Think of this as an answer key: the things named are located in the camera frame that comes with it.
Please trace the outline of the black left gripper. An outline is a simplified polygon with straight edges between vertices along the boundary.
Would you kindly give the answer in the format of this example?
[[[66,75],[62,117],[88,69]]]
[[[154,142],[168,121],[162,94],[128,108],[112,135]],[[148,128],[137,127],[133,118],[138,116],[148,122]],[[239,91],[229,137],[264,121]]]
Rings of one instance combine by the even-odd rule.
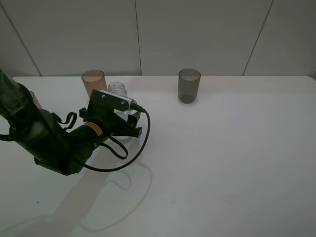
[[[101,103],[101,92],[93,90],[88,107],[79,110],[79,117],[84,122],[90,122],[101,129],[101,134],[106,136],[140,137],[142,128],[137,127],[141,113],[135,112],[128,115],[127,121],[118,116],[114,110]]]

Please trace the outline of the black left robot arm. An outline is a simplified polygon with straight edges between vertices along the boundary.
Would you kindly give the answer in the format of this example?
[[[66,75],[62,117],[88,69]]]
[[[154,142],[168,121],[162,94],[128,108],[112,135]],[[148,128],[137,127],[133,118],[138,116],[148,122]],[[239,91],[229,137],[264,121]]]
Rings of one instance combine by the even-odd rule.
[[[145,109],[134,100],[104,90],[93,90],[87,108],[71,112],[66,121],[38,108],[29,90],[5,73],[0,75],[0,114],[9,123],[3,141],[14,141],[34,161],[63,175],[79,173],[94,150],[117,137],[140,137],[137,126]]]

